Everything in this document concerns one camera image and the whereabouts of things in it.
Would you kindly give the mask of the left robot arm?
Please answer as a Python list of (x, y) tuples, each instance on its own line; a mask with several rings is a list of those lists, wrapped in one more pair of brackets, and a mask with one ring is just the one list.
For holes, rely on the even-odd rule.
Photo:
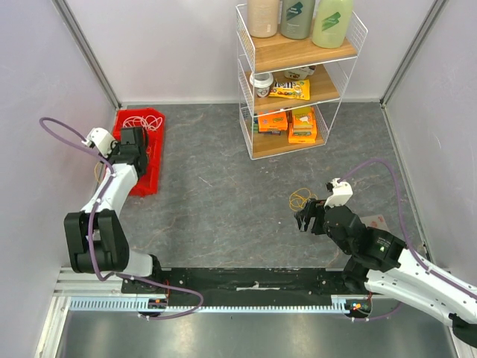
[(134, 251), (119, 216), (132, 188), (146, 175), (148, 135), (143, 127), (120, 130), (115, 139), (103, 128), (93, 128), (82, 139), (82, 149), (97, 154), (106, 166), (105, 176), (92, 198), (76, 213), (64, 218), (72, 270), (95, 274), (99, 280), (119, 273), (138, 277), (147, 293), (161, 290), (163, 275), (154, 269), (157, 258)]

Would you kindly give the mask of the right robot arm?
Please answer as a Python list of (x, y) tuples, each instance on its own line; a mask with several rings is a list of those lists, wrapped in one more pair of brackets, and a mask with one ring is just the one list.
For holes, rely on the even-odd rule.
[(386, 295), (420, 310), (448, 327), (462, 342), (476, 346), (476, 287), (412, 251), (400, 238), (366, 226), (346, 206), (325, 207), (310, 200), (294, 214), (301, 231), (328, 236), (349, 260), (341, 284)]

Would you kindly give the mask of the small card on table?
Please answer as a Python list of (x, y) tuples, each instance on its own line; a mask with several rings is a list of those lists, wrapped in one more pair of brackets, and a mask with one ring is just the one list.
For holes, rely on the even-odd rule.
[(360, 219), (367, 227), (389, 231), (388, 225), (382, 215), (361, 216)]

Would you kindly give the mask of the orange snack box right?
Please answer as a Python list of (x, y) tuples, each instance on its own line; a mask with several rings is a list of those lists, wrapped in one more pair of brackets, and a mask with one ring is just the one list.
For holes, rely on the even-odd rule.
[(288, 130), (290, 144), (316, 143), (318, 125), (312, 107), (301, 107), (291, 111), (291, 122)]

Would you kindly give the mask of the orange snack box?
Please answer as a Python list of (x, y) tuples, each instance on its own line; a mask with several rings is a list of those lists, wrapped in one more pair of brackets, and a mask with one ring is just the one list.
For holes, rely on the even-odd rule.
[(316, 143), (318, 125), (312, 107), (301, 107), (291, 111), (291, 122), (288, 130), (290, 144)]
[(258, 117), (258, 132), (281, 132), (288, 130), (288, 117), (285, 112), (262, 113)]

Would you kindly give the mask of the orange snack box left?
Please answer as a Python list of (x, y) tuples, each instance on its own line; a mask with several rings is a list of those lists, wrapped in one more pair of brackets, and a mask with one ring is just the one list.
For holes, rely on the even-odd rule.
[(258, 132), (281, 132), (288, 130), (288, 117), (285, 112), (262, 113), (258, 117)]

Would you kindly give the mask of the yellow candy bag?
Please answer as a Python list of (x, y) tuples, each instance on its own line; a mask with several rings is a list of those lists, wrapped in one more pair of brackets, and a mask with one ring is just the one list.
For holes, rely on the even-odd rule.
[(286, 98), (308, 101), (311, 98), (310, 80), (300, 81), (274, 81), (269, 96), (274, 98)]

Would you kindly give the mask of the white brown snack pack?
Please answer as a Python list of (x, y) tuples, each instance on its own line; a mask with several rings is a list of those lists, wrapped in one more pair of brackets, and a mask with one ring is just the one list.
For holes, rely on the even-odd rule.
[(313, 66), (304, 66), (304, 67), (297, 67), (293, 69), (287, 69), (283, 72), (283, 75), (292, 80), (304, 80), (307, 79), (308, 76), (314, 74), (316, 69), (316, 65)]

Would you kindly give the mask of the coffee cup with lid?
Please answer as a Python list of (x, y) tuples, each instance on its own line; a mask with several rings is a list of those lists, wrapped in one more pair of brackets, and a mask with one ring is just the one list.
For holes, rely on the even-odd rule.
[(270, 72), (251, 74), (249, 82), (257, 98), (266, 98), (274, 83), (274, 77)]

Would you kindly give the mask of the red storage bin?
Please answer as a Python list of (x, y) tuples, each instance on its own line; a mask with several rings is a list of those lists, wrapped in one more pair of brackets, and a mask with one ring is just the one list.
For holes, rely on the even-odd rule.
[(165, 116), (152, 107), (119, 110), (113, 127), (113, 137), (120, 140), (122, 128), (138, 126), (143, 127), (148, 134), (148, 167), (129, 196), (145, 197), (155, 195), (158, 191)]

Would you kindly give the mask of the light green bottle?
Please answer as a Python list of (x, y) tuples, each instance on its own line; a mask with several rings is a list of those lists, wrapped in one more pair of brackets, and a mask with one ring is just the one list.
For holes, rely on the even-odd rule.
[(342, 45), (351, 15), (353, 0), (321, 0), (312, 32), (312, 42), (321, 48), (338, 48)]

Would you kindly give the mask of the grey green bottle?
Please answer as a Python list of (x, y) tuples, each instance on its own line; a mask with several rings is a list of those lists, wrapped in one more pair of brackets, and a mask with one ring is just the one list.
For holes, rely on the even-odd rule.
[(304, 40), (310, 34), (315, 0), (283, 0), (280, 32), (292, 40)]

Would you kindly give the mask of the beige bottle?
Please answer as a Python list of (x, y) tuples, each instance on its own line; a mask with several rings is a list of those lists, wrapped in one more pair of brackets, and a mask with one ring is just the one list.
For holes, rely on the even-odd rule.
[(249, 0), (247, 29), (252, 37), (268, 38), (277, 33), (279, 0)]

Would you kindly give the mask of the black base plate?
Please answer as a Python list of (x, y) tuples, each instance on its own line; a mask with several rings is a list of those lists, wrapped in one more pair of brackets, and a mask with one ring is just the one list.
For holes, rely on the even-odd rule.
[(353, 293), (340, 271), (324, 268), (163, 268), (148, 279), (215, 304), (326, 304)]

